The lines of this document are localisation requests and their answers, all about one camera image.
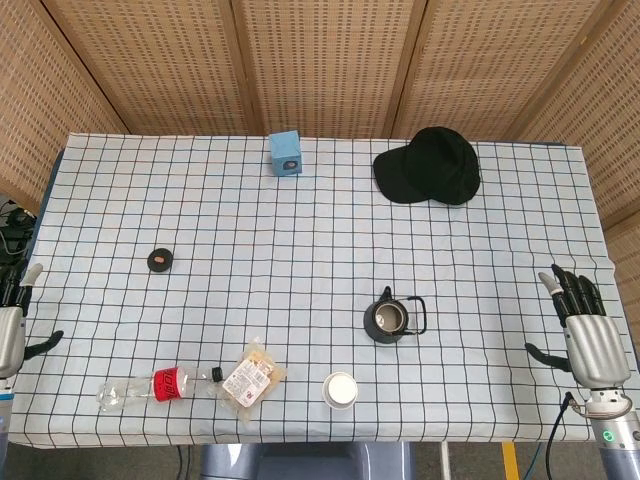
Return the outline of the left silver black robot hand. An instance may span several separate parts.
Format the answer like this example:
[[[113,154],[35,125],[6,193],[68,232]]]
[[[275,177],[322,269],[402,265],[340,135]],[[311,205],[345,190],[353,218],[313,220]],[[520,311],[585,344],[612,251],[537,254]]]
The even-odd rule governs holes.
[[[33,287],[43,271],[39,263],[25,270],[25,261],[0,269],[0,380],[19,372],[23,363],[55,348],[61,330],[38,344],[26,343],[26,319]]]

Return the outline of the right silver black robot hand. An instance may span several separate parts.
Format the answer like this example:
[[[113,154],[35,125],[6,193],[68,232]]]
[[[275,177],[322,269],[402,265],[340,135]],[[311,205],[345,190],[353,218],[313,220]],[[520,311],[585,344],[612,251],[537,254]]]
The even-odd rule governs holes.
[[[573,375],[589,390],[620,388],[631,370],[619,329],[605,310],[598,287],[587,277],[551,266],[552,275],[538,274],[551,296],[563,330],[567,355],[542,352],[531,343],[524,345],[536,361]]]

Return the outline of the woven bamboo folding screen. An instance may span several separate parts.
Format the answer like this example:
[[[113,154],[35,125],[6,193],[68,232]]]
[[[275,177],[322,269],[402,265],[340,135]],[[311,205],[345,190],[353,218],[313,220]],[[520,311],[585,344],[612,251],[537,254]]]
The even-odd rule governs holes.
[[[0,0],[0,203],[72,132],[580,146],[640,355],[640,0]]]

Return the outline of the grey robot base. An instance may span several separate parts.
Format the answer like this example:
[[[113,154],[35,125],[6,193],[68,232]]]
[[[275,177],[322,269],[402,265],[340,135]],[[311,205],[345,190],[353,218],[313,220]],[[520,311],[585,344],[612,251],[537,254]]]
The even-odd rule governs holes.
[[[210,444],[200,480],[416,480],[408,442]]]

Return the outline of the white black grid tablecloth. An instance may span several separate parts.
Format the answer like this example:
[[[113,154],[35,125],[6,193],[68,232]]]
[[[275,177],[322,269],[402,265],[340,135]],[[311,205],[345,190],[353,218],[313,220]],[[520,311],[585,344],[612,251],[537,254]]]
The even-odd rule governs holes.
[[[43,266],[28,340],[61,330],[14,383],[9,438],[39,448],[241,441],[587,440],[555,423],[587,391],[531,359],[565,343],[538,274],[591,278],[634,347],[582,151],[478,142],[468,203],[389,202],[372,172],[382,140],[306,138],[303,171],[277,177],[261,137],[73,134],[52,175],[31,259]],[[173,253],[151,272],[157,248]],[[386,286],[409,312],[397,343],[374,342],[366,309]],[[248,424],[197,387],[184,399],[104,412],[110,379],[170,367],[230,373],[259,338],[287,370]],[[346,372],[358,397],[324,401]]]

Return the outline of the small black round disc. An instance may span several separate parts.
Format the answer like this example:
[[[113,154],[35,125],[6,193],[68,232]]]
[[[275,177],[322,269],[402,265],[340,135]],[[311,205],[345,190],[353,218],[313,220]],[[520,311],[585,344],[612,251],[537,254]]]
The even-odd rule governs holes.
[[[171,268],[172,264],[173,253],[166,248],[157,248],[147,257],[147,267],[151,272],[165,272]]]

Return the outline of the black metal kettle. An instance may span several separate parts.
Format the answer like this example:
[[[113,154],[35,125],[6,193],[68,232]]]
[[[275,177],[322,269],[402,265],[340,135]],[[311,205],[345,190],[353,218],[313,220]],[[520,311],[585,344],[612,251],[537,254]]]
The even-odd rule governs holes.
[[[363,328],[367,335],[381,344],[397,343],[401,337],[422,335],[427,330],[426,303],[420,296],[410,296],[406,301],[417,302],[422,309],[422,324],[410,330],[409,312],[404,304],[393,297],[390,286],[386,286],[379,299],[372,303],[363,316]]]

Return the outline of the clear plastic bottle red label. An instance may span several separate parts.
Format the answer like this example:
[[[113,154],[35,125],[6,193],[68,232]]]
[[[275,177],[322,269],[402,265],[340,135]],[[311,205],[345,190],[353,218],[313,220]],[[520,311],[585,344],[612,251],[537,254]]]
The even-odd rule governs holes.
[[[104,412],[119,411],[143,401],[164,403],[184,399],[194,393],[197,387],[209,387],[223,378],[223,370],[219,366],[164,368],[146,377],[107,380],[99,388],[96,400]]]

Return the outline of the clear packaged snack bag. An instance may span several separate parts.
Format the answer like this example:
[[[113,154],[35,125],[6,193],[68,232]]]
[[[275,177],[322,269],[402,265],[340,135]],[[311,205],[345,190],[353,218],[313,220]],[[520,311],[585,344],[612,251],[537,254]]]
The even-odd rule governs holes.
[[[249,342],[241,359],[217,387],[217,397],[242,423],[248,424],[262,401],[282,383],[287,370],[259,338]]]

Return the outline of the light blue cardboard box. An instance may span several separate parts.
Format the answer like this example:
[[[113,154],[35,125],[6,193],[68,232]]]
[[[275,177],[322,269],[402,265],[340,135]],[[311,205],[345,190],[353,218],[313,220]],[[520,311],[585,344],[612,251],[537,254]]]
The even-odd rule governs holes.
[[[302,172],[302,153],[297,130],[269,135],[270,158],[276,176],[297,175]]]

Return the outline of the white paper cup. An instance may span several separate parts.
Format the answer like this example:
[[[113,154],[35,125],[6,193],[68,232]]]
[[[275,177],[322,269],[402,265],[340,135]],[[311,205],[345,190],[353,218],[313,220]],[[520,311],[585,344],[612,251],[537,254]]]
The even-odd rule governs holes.
[[[334,410],[349,409],[358,397],[357,382],[346,372],[334,372],[324,380],[322,396],[325,403]]]

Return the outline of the black baseball cap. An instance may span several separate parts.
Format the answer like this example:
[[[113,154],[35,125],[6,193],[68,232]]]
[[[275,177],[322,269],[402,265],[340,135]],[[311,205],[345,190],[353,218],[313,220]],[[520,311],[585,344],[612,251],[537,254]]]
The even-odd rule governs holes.
[[[410,142],[376,156],[373,173],[382,195],[398,204],[434,200],[461,205],[480,187],[480,167],[472,145],[446,127],[427,127]]]

